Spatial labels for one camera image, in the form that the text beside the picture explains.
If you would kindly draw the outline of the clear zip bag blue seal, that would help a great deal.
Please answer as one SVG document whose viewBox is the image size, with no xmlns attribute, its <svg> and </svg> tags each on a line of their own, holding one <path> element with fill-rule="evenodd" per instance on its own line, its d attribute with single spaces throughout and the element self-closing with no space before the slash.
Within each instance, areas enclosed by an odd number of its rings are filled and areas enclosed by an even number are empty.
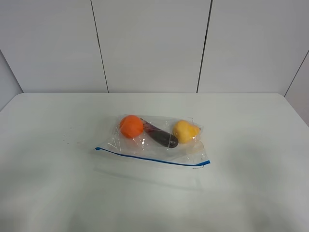
<svg viewBox="0 0 309 232">
<path fill-rule="evenodd" d="M 179 120 L 186 120 L 200 128 L 195 140 L 167 148 L 155 142 L 144 130 L 136 138 L 123 136 L 119 123 L 125 116 L 128 115 L 106 116 L 101 120 L 99 135 L 102 140 L 92 153 L 94 172 L 171 189 L 202 191 L 199 172 L 210 160 L 201 141 L 201 125 L 192 118 L 137 116 L 171 134 Z"/>
</svg>

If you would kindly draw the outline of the orange fruit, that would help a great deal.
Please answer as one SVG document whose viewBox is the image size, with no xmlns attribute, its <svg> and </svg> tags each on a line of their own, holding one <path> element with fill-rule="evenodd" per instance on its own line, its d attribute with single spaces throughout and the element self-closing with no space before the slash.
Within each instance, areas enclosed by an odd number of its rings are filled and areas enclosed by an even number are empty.
<svg viewBox="0 0 309 232">
<path fill-rule="evenodd" d="M 126 138 L 136 138 L 143 132 L 143 122 L 135 115 L 128 115 L 120 121 L 119 129 Z"/>
</svg>

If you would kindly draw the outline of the dark purple eggplant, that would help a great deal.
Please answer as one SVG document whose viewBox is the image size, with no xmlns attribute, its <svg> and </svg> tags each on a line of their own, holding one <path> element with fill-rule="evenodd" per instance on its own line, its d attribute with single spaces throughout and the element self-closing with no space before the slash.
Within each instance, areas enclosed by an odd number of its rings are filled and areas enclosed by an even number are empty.
<svg viewBox="0 0 309 232">
<path fill-rule="evenodd" d="M 167 148 L 175 148 L 178 146 L 179 141 L 173 134 L 150 124 L 144 119 L 141 120 L 143 122 L 143 130 L 155 142 Z"/>
</svg>

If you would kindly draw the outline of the yellow pear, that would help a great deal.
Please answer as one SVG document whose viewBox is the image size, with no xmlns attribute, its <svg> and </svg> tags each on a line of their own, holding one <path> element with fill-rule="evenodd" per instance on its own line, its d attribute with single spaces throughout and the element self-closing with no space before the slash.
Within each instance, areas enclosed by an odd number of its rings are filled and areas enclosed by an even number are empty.
<svg viewBox="0 0 309 232">
<path fill-rule="evenodd" d="M 186 120 L 177 121 L 172 128 L 172 134 L 181 144 L 186 144 L 195 140 L 199 133 L 200 128 Z"/>
</svg>

